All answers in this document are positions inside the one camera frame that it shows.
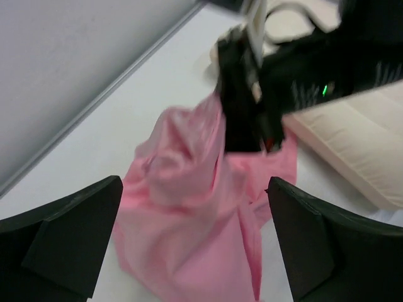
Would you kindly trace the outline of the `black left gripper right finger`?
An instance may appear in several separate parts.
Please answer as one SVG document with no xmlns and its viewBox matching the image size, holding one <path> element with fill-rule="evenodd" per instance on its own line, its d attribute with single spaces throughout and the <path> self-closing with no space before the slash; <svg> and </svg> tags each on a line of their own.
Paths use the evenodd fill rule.
<svg viewBox="0 0 403 302">
<path fill-rule="evenodd" d="M 311 196 L 266 190 L 294 301 L 402 301 L 402 228 Z"/>
</svg>

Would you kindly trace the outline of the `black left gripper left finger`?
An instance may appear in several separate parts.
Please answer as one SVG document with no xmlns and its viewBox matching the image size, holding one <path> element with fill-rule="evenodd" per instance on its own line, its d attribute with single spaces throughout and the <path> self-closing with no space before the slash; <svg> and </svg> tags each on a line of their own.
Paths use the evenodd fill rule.
<svg viewBox="0 0 403 302">
<path fill-rule="evenodd" d="M 109 176 L 1 220 L 1 301 L 93 297 L 123 191 Z"/>
</svg>

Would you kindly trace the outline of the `pink pillowcase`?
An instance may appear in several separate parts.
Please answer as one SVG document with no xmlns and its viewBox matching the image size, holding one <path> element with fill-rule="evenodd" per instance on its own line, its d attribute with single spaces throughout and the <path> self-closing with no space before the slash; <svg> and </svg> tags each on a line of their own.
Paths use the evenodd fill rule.
<svg viewBox="0 0 403 302">
<path fill-rule="evenodd" d="M 220 101 L 162 112 L 123 179 L 113 229 L 121 268 L 161 301 L 259 301 L 273 176 L 297 178 L 297 140 L 226 154 Z"/>
</svg>

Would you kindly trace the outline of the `cream pillow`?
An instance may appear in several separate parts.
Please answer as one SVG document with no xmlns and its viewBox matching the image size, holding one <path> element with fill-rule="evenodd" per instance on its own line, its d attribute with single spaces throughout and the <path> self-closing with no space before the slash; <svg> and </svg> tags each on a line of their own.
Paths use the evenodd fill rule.
<svg viewBox="0 0 403 302">
<path fill-rule="evenodd" d="M 288 115 L 283 121 L 375 206 L 402 208 L 402 83 Z"/>
</svg>

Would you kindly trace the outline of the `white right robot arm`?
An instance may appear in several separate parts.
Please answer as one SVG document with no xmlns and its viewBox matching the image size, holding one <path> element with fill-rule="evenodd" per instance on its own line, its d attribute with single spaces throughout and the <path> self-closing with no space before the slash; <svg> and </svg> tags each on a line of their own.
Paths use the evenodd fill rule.
<svg viewBox="0 0 403 302">
<path fill-rule="evenodd" d="M 212 50 L 226 152 L 279 150 L 284 115 L 402 80 L 401 1 L 341 1 L 341 21 L 331 31 L 299 3 L 216 5 L 247 17 Z M 284 9 L 306 17 L 312 32 L 284 40 L 267 35 L 267 19 Z"/>
</svg>

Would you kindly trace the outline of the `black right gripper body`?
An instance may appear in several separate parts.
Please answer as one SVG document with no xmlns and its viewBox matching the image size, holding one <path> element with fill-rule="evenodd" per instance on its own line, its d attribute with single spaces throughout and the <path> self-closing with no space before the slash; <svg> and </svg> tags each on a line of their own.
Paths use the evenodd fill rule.
<svg viewBox="0 0 403 302">
<path fill-rule="evenodd" d="M 246 35 L 231 28 L 215 47 L 216 91 L 225 116 L 227 153 L 277 152 L 285 139 L 281 120 L 264 104 L 258 66 Z"/>
</svg>

